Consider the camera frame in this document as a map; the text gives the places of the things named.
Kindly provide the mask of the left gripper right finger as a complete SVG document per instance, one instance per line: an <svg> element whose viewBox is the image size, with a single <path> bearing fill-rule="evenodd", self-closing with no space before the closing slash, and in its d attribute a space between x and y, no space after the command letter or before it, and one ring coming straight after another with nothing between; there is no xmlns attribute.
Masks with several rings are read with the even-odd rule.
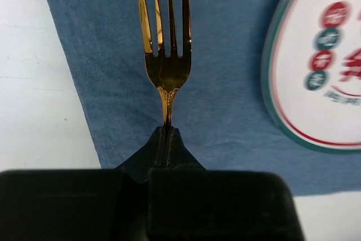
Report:
<svg viewBox="0 0 361 241"><path fill-rule="evenodd" d="M292 194L270 172L186 164L180 132L167 130L148 179L150 240L304 240Z"/></svg>

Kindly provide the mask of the round plate with red characters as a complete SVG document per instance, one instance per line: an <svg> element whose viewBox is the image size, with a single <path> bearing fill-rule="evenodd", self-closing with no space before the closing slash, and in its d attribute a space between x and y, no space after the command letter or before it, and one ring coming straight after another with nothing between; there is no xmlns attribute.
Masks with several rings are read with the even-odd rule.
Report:
<svg viewBox="0 0 361 241"><path fill-rule="evenodd" d="M360 0L280 0L261 64L276 126L319 152L360 152Z"/></svg>

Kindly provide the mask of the blue cloth napkin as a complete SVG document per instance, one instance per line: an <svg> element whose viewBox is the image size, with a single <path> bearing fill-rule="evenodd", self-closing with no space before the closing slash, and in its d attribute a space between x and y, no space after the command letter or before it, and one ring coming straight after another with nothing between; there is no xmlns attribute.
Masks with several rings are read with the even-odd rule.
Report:
<svg viewBox="0 0 361 241"><path fill-rule="evenodd" d="M47 0L103 168L114 168L162 125L144 65L137 0ZM173 125L208 169L281 175L295 195L360 189L360 155L308 150L266 112L263 44L279 0L190 0L192 69Z"/></svg>

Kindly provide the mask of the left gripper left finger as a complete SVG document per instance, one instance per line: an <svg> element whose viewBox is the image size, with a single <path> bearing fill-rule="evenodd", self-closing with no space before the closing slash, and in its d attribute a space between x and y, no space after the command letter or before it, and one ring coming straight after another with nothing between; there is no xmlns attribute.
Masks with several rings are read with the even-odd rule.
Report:
<svg viewBox="0 0 361 241"><path fill-rule="evenodd" d="M2 240L146 240L149 170L165 130L114 169L1 173Z"/></svg>

